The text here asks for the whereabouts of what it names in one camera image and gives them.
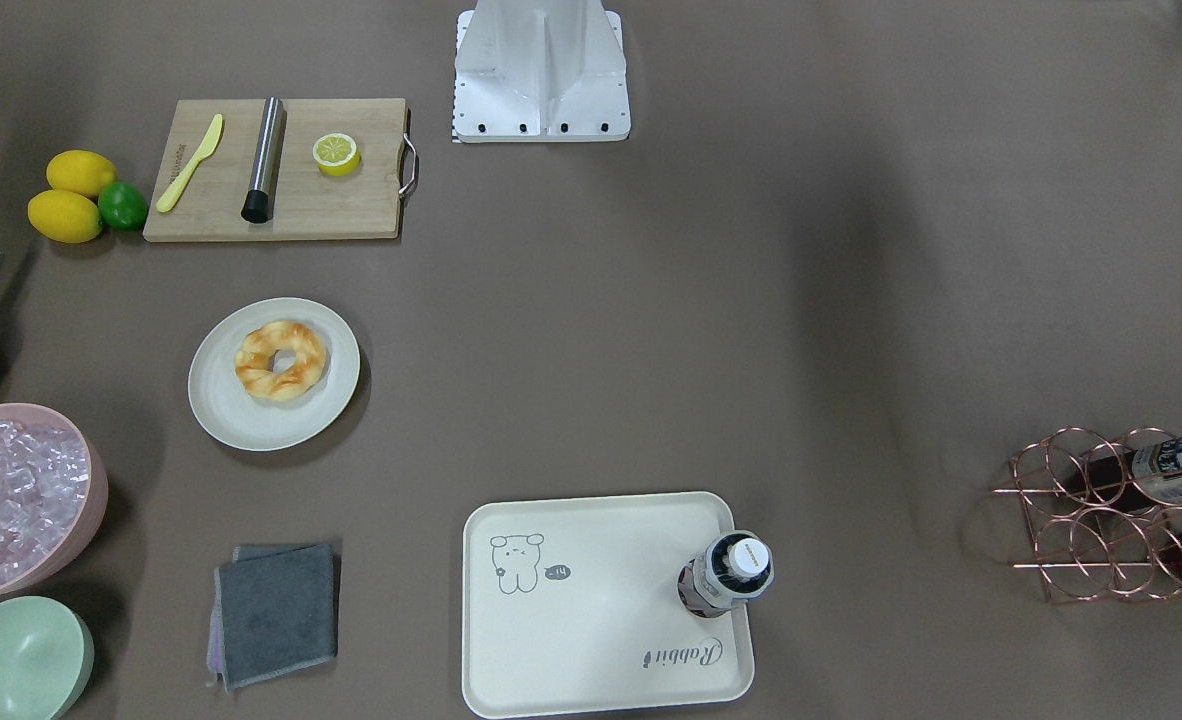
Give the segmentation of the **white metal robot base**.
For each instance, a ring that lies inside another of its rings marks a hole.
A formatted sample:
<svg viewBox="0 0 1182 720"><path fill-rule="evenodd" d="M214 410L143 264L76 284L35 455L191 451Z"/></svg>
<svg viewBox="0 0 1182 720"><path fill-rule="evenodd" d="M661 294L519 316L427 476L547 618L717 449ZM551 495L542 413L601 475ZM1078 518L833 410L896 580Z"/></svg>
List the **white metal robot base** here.
<svg viewBox="0 0 1182 720"><path fill-rule="evenodd" d="M631 135L623 22L600 1L478 1L455 28L454 141L591 143Z"/></svg>

